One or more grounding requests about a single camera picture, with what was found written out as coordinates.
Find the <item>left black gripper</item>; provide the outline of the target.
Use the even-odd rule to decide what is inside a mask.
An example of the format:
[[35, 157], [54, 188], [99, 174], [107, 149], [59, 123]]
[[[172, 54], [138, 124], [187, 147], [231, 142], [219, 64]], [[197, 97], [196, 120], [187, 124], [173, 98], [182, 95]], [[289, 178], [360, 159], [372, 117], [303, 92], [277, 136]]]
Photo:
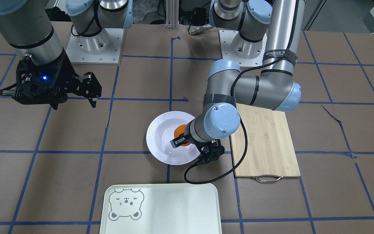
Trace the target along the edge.
[[[188, 146], [191, 143], [187, 141], [184, 135], [179, 135], [175, 139], [170, 141], [172, 148], [178, 148], [180, 146]], [[220, 139], [213, 140], [211, 142], [197, 144], [197, 149], [200, 154], [197, 160], [197, 165], [207, 164], [212, 161], [217, 161], [221, 155], [225, 153], [224, 146], [221, 145]]]

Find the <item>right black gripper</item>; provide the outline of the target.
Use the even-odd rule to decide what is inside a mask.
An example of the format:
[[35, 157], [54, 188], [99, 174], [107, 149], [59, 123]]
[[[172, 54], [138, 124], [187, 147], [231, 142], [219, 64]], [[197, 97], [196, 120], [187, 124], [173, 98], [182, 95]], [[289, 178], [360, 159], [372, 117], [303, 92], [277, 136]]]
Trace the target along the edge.
[[12, 98], [23, 105], [49, 104], [58, 110], [58, 104], [67, 101], [67, 93], [88, 99], [92, 108], [102, 95], [102, 86], [93, 72], [78, 76], [63, 49], [46, 65], [37, 66], [34, 56], [26, 52], [16, 70], [16, 87]]

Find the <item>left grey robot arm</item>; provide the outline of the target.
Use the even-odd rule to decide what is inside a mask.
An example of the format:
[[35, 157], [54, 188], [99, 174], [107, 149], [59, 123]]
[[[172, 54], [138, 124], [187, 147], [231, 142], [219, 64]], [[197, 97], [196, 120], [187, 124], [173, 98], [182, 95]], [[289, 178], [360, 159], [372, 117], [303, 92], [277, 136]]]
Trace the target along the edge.
[[306, 1], [214, 0], [210, 8], [210, 24], [216, 28], [237, 30], [237, 39], [246, 45], [263, 41], [267, 35], [260, 76], [248, 76], [238, 62], [215, 61], [209, 72], [203, 97], [202, 114], [187, 123], [183, 132], [162, 141], [163, 149], [192, 144], [201, 152], [202, 160], [219, 156], [212, 146], [232, 135], [240, 126], [237, 104], [289, 112], [300, 102], [300, 85], [292, 81], [297, 46]]

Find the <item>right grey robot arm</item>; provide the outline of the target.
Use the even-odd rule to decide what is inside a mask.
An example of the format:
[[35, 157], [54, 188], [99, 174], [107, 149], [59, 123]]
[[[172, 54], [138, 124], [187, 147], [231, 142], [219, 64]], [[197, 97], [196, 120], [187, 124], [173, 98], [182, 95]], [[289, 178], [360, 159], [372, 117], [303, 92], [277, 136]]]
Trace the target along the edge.
[[0, 33], [20, 57], [15, 84], [0, 89], [0, 96], [23, 105], [49, 104], [56, 110], [73, 93], [96, 107], [102, 86], [94, 73], [75, 72], [43, 3], [0, 0]]

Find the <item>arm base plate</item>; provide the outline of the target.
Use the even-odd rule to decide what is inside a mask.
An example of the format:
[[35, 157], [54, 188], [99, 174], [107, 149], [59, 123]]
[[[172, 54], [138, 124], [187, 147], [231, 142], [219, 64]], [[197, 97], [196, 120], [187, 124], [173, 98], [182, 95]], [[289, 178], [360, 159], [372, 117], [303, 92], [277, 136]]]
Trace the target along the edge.
[[263, 40], [251, 43], [241, 38], [238, 31], [219, 31], [222, 58], [237, 62], [242, 68], [262, 65], [266, 40], [266, 34], [264, 34]]
[[93, 37], [71, 35], [65, 50], [72, 64], [119, 65], [124, 36], [124, 29], [113, 28]]

